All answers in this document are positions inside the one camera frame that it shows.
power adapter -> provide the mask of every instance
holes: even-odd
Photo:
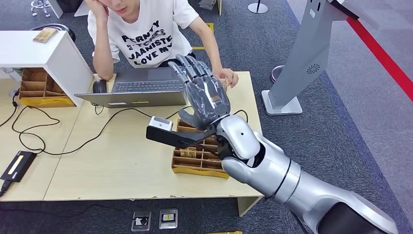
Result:
[[[36,156],[37,154],[28,151],[19,151],[14,156],[14,159],[0,177],[0,179],[4,180],[1,186],[0,197],[6,193],[12,183],[21,181]]]

metal stand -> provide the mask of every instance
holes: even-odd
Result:
[[[252,3],[248,5],[248,10],[255,14],[263,14],[268,11],[268,7],[264,4],[261,4],[261,0],[258,0],[258,3]]]
[[[272,70],[270,76],[275,83],[270,90],[261,93],[270,116],[302,113],[297,95],[327,67],[332,23],[347,19],[347,15],[330,4],[329,0],[307,0],[304,12],[285,66]]]
[[[46,8],[50,7],[50,3],[48,0],[34,0],[32,1],[31,6],[32,16],[38,15],[36,12],[33,11],[34,9],[43,9],[45,16],[50,17],[50,14],[46,11]]]

white cabinet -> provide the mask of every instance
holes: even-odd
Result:
[[[0,31],[0,67],[41,67],[73,103],[83,100],[74,94],[89,90],[93,73],[75,43],[59,31],[46,44],[33,42],[39,31]]]

black power bank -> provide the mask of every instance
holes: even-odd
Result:
[[[37,154],[27,151],[19,151],[7,169],[4,171],[1,179],[4,181],[20,182],[29,169]]]

laptop keyboard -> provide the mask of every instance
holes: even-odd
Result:
[[[181,81],[119,82],[114,93],[183,91]]]

